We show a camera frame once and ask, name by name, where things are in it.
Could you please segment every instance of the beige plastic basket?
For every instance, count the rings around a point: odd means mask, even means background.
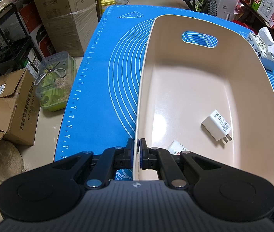
[[[185,31],[217,38],[214,48],[186,43]],[[215,110],[232,141],[215,141],[201,123]],[[174,140],[202,156],[266,178],[274,185],[274,91],[252,46],[222,26],[176,15],[155,19],[140,82],[136,141],[167,148]],[[133,178],[141,170],[134,150]]]

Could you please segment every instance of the charger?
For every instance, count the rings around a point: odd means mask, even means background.
[[[202,122],[202,125],[209,131],[216,141],[223,139],[227,143],[228,140],[232,140],[232,137],[228,134],[232,128],[217,110],[214,110]]]

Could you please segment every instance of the green plastic container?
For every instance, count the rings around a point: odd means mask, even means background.
[[[49,73],[36,87],[40,106],[52,112],[66,107],[77,74],[76,60],[63,51],[43,59],[38,75],[46,73],[46,68],[51,69],[58,62],[56,68],[65,69],[66,76],[60,78],[55,72]]]

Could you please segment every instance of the blue silicone mat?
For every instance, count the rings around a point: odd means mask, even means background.
[[[57,142],[55,160],[80,151],[100,154],[125,146],[135,137],[139,81],[147,39],[154,19],[182,15],[207,20],[246,38],[250,30],[238,24],[184,9],[126,5],[111,6],[103,14],[86,50],[74,82]],[[187,31],[183,40],[215,46],[216,38]],[[274,89],[274,72],[267,71]],[[116,180],[131,180],[120,170]]]

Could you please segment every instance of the green and white box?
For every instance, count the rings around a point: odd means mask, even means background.
[[[252,8],[269,22],[274,13],[274,0],[255,0],[252,4]]]

